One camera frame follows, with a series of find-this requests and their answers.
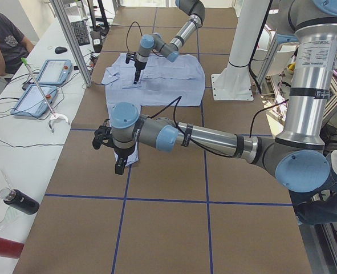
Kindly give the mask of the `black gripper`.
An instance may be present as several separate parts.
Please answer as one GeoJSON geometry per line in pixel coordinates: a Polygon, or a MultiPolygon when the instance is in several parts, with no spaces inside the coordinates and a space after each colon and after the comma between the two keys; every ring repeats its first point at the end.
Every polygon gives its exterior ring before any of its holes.
{"type": "Polygon", "coordinates": [[[129,147],[129,148],[114,148],[114,152],[117,155],[117,160],[115,163],[115,174],[123,175],[125,166],[128,162],[128,157],[133,154],[135,151],[135,147],[129,147]]]}
{"type": "Polygon", "coordinates": [[[140,74],[141,74],[141,70],[144,70],[146,67],[146,62],[141,62],[139,60],[135,60],[135,78],[133,81],[133,84],[137,84],[139,79],[140,79],[140,74]]]}

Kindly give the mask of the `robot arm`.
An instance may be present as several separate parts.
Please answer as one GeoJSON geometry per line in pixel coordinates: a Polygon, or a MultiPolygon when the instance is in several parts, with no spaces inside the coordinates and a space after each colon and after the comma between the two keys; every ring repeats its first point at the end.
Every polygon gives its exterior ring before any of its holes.
{"type": "Polygon", "coordinates": [[[337,1],[280,1],[277,34],[299,42],[283,131],[274,139],[212,130],[139,114],[132,103],[111,108],[108,146],[122,174],[136,143],[160,151],[197,145],[226,158],[262,167],[287,189],[309,192],[328,178],[330,164],[320,138],[337,52],[337,1]]]}
{"type": "Polygon", "coordinates": [[[137,84],[141,71],[145,69],[152,50],[156,50],[170,62],[174,62],[179,56],[179,49],[184,46],[188,38],[203,25],[205,19],[205,7],[201,1],[176,1],[176,6],[189,16],[188,21],[169,43],[163,41],[158,33],[143,35],[137,52],[127,54],[126,63],[130,60],[135,63],[135,78],[137,84]]]}

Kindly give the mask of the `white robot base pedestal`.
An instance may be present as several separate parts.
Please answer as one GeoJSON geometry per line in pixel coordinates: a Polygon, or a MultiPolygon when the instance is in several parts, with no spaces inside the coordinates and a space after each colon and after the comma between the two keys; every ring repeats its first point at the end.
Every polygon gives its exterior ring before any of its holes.
{"type": "Polygon", "coordinates": [[[271,8],[266,0],[244,1],[239,14],[227,67],[211,75],[213,99],[252,101],[249,64],[262,34],[265,16],[271,8]]]}

